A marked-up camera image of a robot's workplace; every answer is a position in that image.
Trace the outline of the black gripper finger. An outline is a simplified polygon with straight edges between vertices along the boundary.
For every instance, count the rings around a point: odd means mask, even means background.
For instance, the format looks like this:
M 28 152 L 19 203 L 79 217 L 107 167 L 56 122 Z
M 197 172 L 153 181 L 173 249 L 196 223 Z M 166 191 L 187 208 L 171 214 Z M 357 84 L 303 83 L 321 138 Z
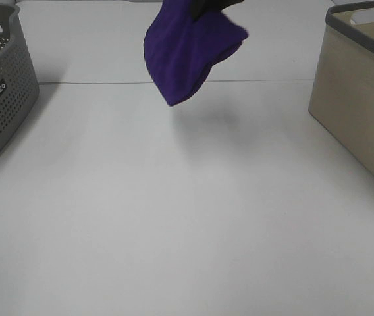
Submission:
M 195 0 L 190 1 L 189 14 L 193 22 L 230 22 L 224 10 L 243 3 L 243 0 Z

